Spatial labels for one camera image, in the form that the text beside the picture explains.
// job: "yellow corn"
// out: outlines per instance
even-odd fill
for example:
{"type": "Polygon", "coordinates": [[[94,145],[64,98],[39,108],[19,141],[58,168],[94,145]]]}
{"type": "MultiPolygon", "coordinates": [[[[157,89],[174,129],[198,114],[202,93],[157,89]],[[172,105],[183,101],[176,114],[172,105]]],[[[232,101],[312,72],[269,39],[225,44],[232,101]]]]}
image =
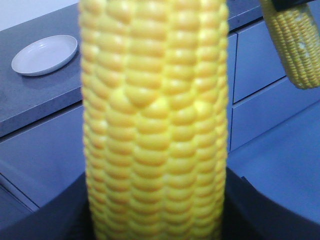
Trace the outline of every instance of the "yellow corn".
{"type": "Polygon", "coordinates": [[[277,12],[260,0],[263,17],[290,81],[299,89],[320,86],[320,37],[307,4],[277,12]]]}
{"type": "Polygon", "coordinates": [[[81,0],[79,8],[97,239],[219,239],[226,1],[81,0]]]}

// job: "gray surface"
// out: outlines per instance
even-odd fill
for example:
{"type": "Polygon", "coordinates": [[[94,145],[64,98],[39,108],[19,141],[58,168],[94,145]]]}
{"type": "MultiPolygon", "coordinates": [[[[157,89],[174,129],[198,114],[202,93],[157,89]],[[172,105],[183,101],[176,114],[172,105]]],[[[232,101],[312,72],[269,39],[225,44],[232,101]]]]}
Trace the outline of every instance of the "gray surface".
{"type": "Polygon", "coordinates": [[[227,162],[229,168],[238,176],[245,176],[259,192],[318,224],[319,122],[318,102],[231,152],[227,162]]]}
{"type": "Polygon", "coordinates": [[[24,47],[53,35],[78,41],[78,10],[72,5],[0,32],[0,137],[81,100],[80,54],[63,68],[38,77],[11,69],[24,47]]]}
{"type": "Polygon", "coordinates": [[[85,170],[82,112],[78,106],[0,142],[1,174],[39,207],[85,170]]]}
{"type": "Polygon", "coordinates": [[[237,33],[234,103],[286,75],[264,21],[237,33]]]}
{"type": "Polygon", "coordinates": [[[301,90],[281,79],[233,106],[231,151],[320,99],[320,88],[301,90]]]}

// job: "cabinet drawer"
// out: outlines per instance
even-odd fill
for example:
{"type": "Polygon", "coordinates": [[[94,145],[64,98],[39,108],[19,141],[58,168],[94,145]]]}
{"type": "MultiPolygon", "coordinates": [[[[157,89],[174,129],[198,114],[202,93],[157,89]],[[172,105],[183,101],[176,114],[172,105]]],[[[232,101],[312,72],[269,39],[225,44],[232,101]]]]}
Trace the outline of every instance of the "cabinet drawer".
{"type": "Polygon", "coordinates": [[[297,89],[287,77],[235,104],[231,150],[278,125],[320,99],[320,88],[297,89]]]}
{"type": "Polygon", "coordinates": [[[0,170],[42,207],[85,170],[82,107],[0,142],[0,170]]]}
{"type": "Polygon", "coordinates": [[[228,59],[227,59],[227,75],[228,75],[228,88],[229,88],[229,102],[227,106],[228,118],[228,150],[230,150],[230,132],[232,122],[232,98],[234,95],[234,81],[235,81],[235,67],[236,67],[236,50],[237,50],[237,35],[231,34],[228,37],[228,59]]]}
{"type": "Polygon", "coordinates": [[[264,21],[237,33],[234,103],[286,75],[264,21]]]}

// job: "corn on the cob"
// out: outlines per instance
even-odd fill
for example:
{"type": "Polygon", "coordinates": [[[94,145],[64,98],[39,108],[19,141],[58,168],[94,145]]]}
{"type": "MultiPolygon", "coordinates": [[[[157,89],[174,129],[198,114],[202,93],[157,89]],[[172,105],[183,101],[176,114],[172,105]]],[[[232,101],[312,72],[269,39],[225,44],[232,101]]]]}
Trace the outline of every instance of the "corn on the cob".
{"type": "Polygon", "coordinates": [[[290,81],[299,89],[320,86],[320,37],[307,4],[277,12],[260,0],[263,17],[290,81]]]}
{"type": "Polygon", "coordinates": [[[99,240],[220,238],[225,0],[81,0],[84,144],[99,240]]]}

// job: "black holder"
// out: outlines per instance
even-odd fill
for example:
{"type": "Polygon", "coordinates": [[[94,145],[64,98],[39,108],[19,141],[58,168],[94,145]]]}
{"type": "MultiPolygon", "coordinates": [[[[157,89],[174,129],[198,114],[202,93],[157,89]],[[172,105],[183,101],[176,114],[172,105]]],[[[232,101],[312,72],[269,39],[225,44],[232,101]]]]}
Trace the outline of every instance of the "black holder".
{"type": "Polygon", "coordinates": [[[306,4],[314,0],[272,0],[275,9],[280,12],[300,4],[306,4]]]}

